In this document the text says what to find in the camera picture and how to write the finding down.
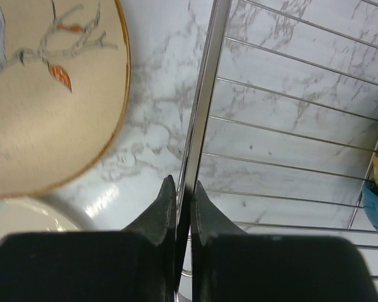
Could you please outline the blue and cream plate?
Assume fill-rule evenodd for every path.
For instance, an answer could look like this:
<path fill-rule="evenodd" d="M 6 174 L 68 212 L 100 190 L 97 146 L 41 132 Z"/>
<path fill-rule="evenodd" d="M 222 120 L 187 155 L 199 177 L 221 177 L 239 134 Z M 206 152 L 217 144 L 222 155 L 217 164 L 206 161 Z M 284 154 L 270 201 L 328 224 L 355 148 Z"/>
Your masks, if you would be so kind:
<path fill-rule="evenodd" d="M 83 212 L 53 196 L 0 199 L 0 241 L 10 233 L 94 229 Z"/>

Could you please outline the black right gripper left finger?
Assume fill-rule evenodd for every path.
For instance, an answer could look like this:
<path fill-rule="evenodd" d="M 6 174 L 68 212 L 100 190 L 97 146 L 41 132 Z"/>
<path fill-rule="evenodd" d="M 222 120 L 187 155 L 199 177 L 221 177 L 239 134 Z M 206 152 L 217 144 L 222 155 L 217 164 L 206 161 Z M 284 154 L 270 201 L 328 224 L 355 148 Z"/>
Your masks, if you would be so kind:
<path fill-rule="evenodd" d="M 0 301 L 173 301 L 176 189 L 118 231 L 12 233 L 0 240 Z"/>

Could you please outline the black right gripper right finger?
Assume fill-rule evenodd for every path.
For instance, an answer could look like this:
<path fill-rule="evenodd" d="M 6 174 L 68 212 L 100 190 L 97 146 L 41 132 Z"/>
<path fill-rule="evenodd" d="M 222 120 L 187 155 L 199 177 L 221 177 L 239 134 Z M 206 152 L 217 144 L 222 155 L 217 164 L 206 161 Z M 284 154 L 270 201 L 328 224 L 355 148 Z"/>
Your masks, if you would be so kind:
<path fill-rule="evenodd" d="M 246 233 L 201 184 L 191 223 L 194 301 L 378 301 L 362 255 L 344 238 Z"/>

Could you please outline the beige bird plate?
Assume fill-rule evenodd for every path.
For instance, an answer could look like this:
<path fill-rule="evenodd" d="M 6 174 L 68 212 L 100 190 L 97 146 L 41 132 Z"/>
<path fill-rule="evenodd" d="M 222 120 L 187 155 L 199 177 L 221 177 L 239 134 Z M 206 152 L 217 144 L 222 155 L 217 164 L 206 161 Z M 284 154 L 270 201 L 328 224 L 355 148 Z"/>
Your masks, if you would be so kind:
<path fill-rule="evenodd" d="M 119 1 L 0 1 L 0 199 L 92 168 L 121 129 L 130 70 Z"/>

